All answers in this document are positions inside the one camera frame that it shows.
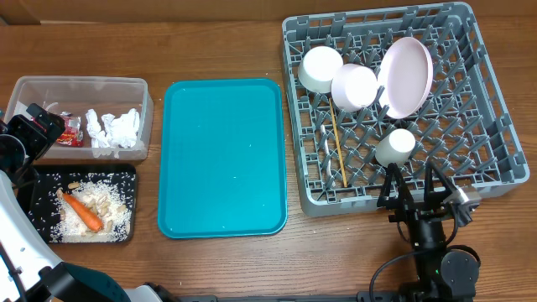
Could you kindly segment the white tissue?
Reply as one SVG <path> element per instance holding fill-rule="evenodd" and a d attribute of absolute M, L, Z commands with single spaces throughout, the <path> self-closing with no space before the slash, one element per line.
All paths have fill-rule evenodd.
<path fill-rule="evenodd" d="M 89 109 L 86 113 L 86 130 L 91 138 L 93 148 L 109 147 L 106 132 L 102 130 L 94 109 Z"/>
<path fill-rule="evenodd" d="M 138 141 L 140 115 L 131 108 L 120 117 L 111 113 L 102 115 L 106 142 L 113 148 L 132 148 Z"/>

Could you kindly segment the pink bowl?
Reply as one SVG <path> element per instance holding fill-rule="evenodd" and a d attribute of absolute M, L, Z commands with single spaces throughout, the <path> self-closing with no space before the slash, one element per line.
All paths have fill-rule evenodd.
<path fill-rule="evenodd" d="M 331 83 L 332 100 L 346 112 L 356 112 L 370 106 L 377 93 L 377 77 L 371 69 L 362 65 L 343 65 Z"/>

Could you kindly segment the white bowl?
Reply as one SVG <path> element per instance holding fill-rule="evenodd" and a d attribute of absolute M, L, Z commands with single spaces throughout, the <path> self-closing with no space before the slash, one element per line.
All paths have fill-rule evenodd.
<path fill-rule="evenodd" d="M 343 58 L 335 49 L 317 46 L 310 49 L 300 62 L 298 77 L 306 90 L 329 93 L 332 80 L 342 66 Z"/>

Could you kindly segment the white paper cup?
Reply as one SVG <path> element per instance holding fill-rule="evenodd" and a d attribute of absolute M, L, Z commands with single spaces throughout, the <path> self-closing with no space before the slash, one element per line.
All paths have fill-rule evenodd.
<path fill-rule="evenodd" d="M 404 166 L 414 150 L 416 140 L 409 130 L 398 128 L 393 130 L 376 147 L 375 159 L 383 167 L 395 163 Z"/>

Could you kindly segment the white plastic fork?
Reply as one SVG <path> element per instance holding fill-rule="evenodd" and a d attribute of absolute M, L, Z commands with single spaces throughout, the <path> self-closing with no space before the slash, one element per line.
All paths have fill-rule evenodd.
<path fill-rule="evenodd" d="M 325 153 L 325 159 L 324 159 L 324 166 L 325 166 L 325 172 L 326 172 L 326 187 L 328 189 L 332 189 L 334 185 L 335 177 L 332 174 L 331 169 L 331 150 L 328 146 L 328 133 L 326 131 L 326 127 L 324 124 L 321 124 L 321 134 L 322 134 L 322 142 L 323 142 L 323 150 Z"/>

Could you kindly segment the orange carrot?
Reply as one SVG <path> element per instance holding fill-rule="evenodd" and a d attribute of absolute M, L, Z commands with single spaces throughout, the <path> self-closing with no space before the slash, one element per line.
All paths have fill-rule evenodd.
<path fill-rule="evenodd" d="M 97 214 L 93 213 L 88 207 L 78 201 L 74 196 L 63 194 L 63 200 L 75 211 L 82 222 L 92 231 L 99 232 L 104 224 Z"/>

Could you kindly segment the food scraps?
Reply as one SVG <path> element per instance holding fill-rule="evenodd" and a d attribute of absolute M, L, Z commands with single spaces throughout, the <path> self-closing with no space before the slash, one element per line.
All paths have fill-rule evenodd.
<path fill-rule="evenodd" d="M 134 172 L 47 173 L 33 189 L 29 218 L 48 243 L 115 243 L 132 236 L 137 175 Z M 63 200 L 74 196 L 104 227 L 92 232 Z"/>

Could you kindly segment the red snack wrapper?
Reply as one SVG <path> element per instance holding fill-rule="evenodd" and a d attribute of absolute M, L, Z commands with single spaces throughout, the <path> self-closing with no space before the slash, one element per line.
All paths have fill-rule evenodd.
<path fill-rule="evenodd" d="M 83 131 L 81 130 L 81 118 L 68 112 L 62 112 L 60 117 L 65 122 L 65 131 L 59 136 L 56 142 L 68 147 L 82 147 Z"/>

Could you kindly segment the wooden chopstick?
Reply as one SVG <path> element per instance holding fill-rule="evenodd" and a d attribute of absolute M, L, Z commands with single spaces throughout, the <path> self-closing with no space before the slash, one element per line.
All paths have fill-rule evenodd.
<path fill-rule="evenodd" d="M 345 165 L 344 165 L 344 161 L 343 161 L 343 157 L 342 157 L 343 154 L 342 154 L 342 151 L 341 151 L 341 145 L 340 145 L 340 140 L 339 140 L 339 132 L 338 132 L 338 129 L 337 129 L 336 116 L 335 116 L 335 111 L 334 111 L 334 108 L 333 108 L 332 99 L 330 98 L 328 102 L 329 102 L 330 114 L 331 114 L 331 124 L 332 124 L 333 133 L 334 133 L 334 137 L 335 137 L 335 141 L 336 141 L 336 151 L 337 151 L 337 154 L 338 154 L 338 160 L 339 160 L 339 165 L 340 165 L 342 183 L 343 183 L 343 187 L 347 188 L 348 184 L 347 184 Z"/>

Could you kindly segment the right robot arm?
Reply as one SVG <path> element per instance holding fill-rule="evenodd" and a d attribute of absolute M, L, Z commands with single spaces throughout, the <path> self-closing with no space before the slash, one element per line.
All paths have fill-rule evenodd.
<path fill-rule="evenodd" d="M 388 220 L 412 251 L 384 263 L 368 287 L 371 301 L 472 301 L 482 261 L 467 245 L 454 245 L 458 230 L 472 222 L 482 197 L 471 186 L 457 187 L 433 163 L 425 164 L 424 199 L 414 200 L 397 164 L 386 168 L 377 206 L 393 213 Z M 417 279 L 395 292 L 377 292 L 384 269 L 413 258 Z"/>

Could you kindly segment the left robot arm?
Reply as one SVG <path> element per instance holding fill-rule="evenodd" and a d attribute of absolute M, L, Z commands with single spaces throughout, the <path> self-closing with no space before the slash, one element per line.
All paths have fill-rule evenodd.
<path fill-rule="evenodd" d="M 153 284 L 123 289 L 105 273 L 64 262 L 39 235 L 14 191 L 33 182 L 32 163 L 65 122 L 35 103 L 26 112 L 1 123 L 1 300 L 163 301 Z"/>

